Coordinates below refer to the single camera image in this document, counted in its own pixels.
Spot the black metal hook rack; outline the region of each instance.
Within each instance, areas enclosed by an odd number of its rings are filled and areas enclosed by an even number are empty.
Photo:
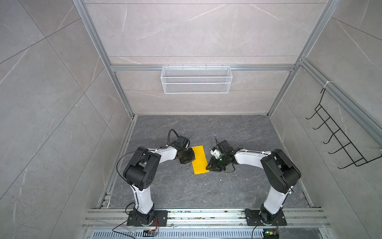
[[[323,142],[324,144],[328,144],[329,142],[330,142],[330,140],[332,139],[332,137],[334,136],[335,137],[335,139],[338,141],[338,143],[341,145],[341,147],[338,149],[338,150],[336,150],[335,152],[328,152],[329,154],[334,154],[334,153],[337,153],[338,151],[340,151],[340,150],[345,150],[345,152],[346,152],[346,154],[349,156],[349,158],[351,159],[351,161],[352,161],[352,163],[351,164],[348,164],[348,165],[346,165],[345,167],[338,167],[339,169],[344,169],[344,168],[346,168],[346,167],[349,167],[350,165],[355,165],[355,166],[357,166],[357,167],[359,167],[359,166],[361,166],[361,165],[364,165],[364,164],[367,164],[367,163],[369,163],[369,162],[371,162],[371,161],[373,161],[373,160],[376,160],[376,159],[379,159],[379,158],[382,158],[382,155],[381,156],[379,156],[379,157],[376,157],[376,158],[374,158],[374,159],[372,159],[372,160],[366,160],[365,159],[365,157],[361,154],[361,152],[357,149],[357,147],[352,143],[352,141],[348,138],[348,136],[342,131],[342,129],[338,126],[338,124],[334,121],[334,119],[330,116],[330,114],[324,109],[324,107],[321,105],[321,101],[322,101],[322,97],[324,96],[324,93],[325,93],[325,88],[323,88],[322,90],[321,90],[321,92],[320,93],[322,93],[322,95],[321,95],[321,99],[320,99],[320,102],[318,103],[318,105],[314,108],[314,111],[315,111],[315,113],[310,117],[310,118],[306,118],[306,119],[311,119],[314,115],[318,115],[321,119],[322,119],[322,121],[323,121],[323,123],[320,125],[320,126],[318,126],[317,128],[313,128],[314,130],[317,130],[317,129],[319,129],[321,126],[323,126],[323,125],[326,125],[326,127],[328,127],[328,129],[330,130],[330,132],[332,133],[332,135],[330,136],[330,138],[329,138],[329,140],[328,140],[328,142]],[[328,118],[326,119],[326,120],[324,120],[323,119],[323,117],[322,117],[322,115],[320,115],[320,113],[318,112],[320,109],[322,109],[327,115],[328,115]],[[336,131],[333,131],[330,127],[329,127],[329,125],[327,124],[327,122],[328,122],[328,120],[331,120],[337,127],[338,127],[338,130],[336,130]],[[345,144],[345,145],[343,145],[342,143],[341,143],[341,141],[338,139],[338,137],[335,135],[337,132],[341,132],[341,133],[343,133],[343,135],[348,139],[348,143],[347,144]],[[351,156],[350,156],[350,154],[348,153],[348,151],[346,150],[346,146],[353,146],[356,150],[357,150],[357,152],[359,153],[359,155],[360,155],[360,159],[358,159],[358,160],[354,160]]]

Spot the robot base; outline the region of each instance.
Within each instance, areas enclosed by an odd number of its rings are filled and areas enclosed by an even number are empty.
[[[155,226],[155,219],[149,222],[149,225],[147,224],[147,219],[143,219],[141,216],[139,216],[140,212],[134,210],[130,211],[129,215],[132,215],[127,220],[127,226]],[[159,226],[166,226],[167,225],[167,213],[168,211],[165,210],[154,210],[154,217],[157,217],[158,219],[158,225]]]
[[[244,212],[245,212],[248,226],[256,226],[261,224],[265,224],[268,226],[271,226],[271,225],[277,226],[277,221],[279,226],[287,225],[287,221],[285,219],[285,216],[282,210],[280,210],[275,215],[271,215],[271,217],[269,215],[264,217],[264,214],[267,214],[265,209],[264,210],[246,209],[244,210]]]

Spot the vertical metal post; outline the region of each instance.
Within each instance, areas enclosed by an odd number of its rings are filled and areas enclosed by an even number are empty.
[[[323,29],[325,28],[326,24],[328,23],[329,19],[333,15],[335,9],[340,4],[341,0],[329,0],[324,10],[322,11],[320,17],[318,18],[318,21],[316,25],[313,28],[313,31],[311,32],[308,40],[306,41],[302,51],[300,52],[299,56],[297,57],[297,60],[295,62],[295,69],[292,71],[288,77],[286,78],[284,84],[282,85],[280,91],[278,92],[274,102],[272,103],[267,115],[269,117],[272,117],[273,113],[275,112],[276,108],[280,104],[282,98],[284,97],[287,89],[289,88],[290,84],[292,83],[294,77],[296,76],[298,70],[301,67],[300,61],[302,58],[306,58],[311,49],[313,48],[313,45],[317,41],[318,37],[321,35]]]
[[[87,29],[87,32],[89,33],[89,36],[92,39],[92,42],[93,42],[95,48],[97,49],[97,52],[98,52],[103,64],[105,65],[105,69],[106,69],[107,73],[109,74],[109,76],[113,82],[113,85],[114,85],[115,89],[117,90],[119,97],[122,100],[123,106],[125,107],[127,114],[132,119],[134,117],[133,111],[131,110],[129,102],[128,102],[126,95],[125,95],[125,93],[121,87],[120,82],[118,81],[117,76],[115,75],[115,73],[111,69],[110,60],[106,54],[104,46],[102,45],[101,39],[100,39],[99,35],[97,34],[96,28],[94,27],[93,21],[90,18],[89,12],[86,9],[86,5],[85,5],[84,1],[83,0],[73,0],[73,2],[77,8],[77,11],[78,11],[82,21],[84,22],[84,25]]]

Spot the wall tile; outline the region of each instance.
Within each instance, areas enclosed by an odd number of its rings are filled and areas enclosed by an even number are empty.
[[[160,71],[117,72],[124,90],[163,91]],[[232,90],[279,90],[288,71],[232,71]]]
[[[18,0],[0,2],[0,62],[43,38]]]
[[[266,114],[278,90],[227,94],[165,94],[125,91],[135,114]]]
[[[0,200],[1,238],[48,238],[106,128],[83,95]]]
[[[0,64],[0,79],[3,195],[83,92],[46,40]]]
[[[333,17],[382,39],[381,12],[380,0],[342,0]]]
[[[129,124],[129,121],[129,115],[126,112],[122,101],[119,101],[108,123],[110,130],[113,132],[119,143],[121,143],[123,140],[123,136],[125,135],[125,130]]]
[[[79,18],[72,0],[20,0],[45,36]]]
[[[318,130],[312,129],[322,123],[318,116],[314,116],[311,120],[306,119],[314,113],[313,109],[321,98],[321,89],[321,85],[303,70],[293,80],[284,99],[308,133],[369,235],[372,238],[378,238],[382,230],[382,225],[378,223],[382,220],[379,213],[382,211],[382,204],[380,203],[382,176],[379,173],[379,169],[382,169],[382,159],[377,159],[360,167],[349,166],[345,169],[338,169],[338,167],[344,167],[351,163],[349,156],[344,150],[335,154],[328,154],[328,152],[339,149],[339,143],[335,138],[332,138],[330,143],[323,144],[322,142],[327,142],[331,136],[329,129],[326,126]],[[325,93],[321,103],[366,159],[370,160],[380,156],[380,146],[330,94]],[[330,126],[332,130],[338,129],[334,124],[330,124]],[[348,143],[348,139],[343,134],[337,133],[336,136],[343,145]],[[354,159],[361,158],[352,146],[348,146],[347,150]]]
[[[82,20],[70,24],[47,39],[85,92],[104,65]]]
[[[120,98],[105,69],[101,71],[85,94],[104,121],[108,123]]]
[[[86,3],[326,3],[326,0],[85,0]]]
[[[109,57],[112,64],[294,64],[297,56]]]
[[[81,174],[50,238],[76,238],[90,208],[97,206],[120,144],[108,127]]]
[[[308,59],[382,123],[382,41],[331,19]]]
[[[87,7],[110,56],[294,56],[324,4]]]
[[[301,180],[314,206],[323,208],[339,239],[370,238],[350,206],[315,145],[287,103],[282,100],[271,119],[283,135],[291,160],[301,171]]]

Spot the perforated metal strip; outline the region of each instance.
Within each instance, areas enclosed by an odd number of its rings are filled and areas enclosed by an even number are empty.
[[[160,229],[159,234],[155,236],[155,239],[199,239],[199,238],[251,238],[252,228],[230,228],[230,229]],[[116,229],[118,232],[122,232],[136,239],[152,238],[146,233],[143,233],[143,229],[136,229],[135,234],[127,232],[123,229]],[[114,238],[129,238],[122,234],[113,232],[111,229],[96,229],[94,230],[91,239],[114,239]],[[253,238],[263,238],[263,229],[255,229],[253,231]]]

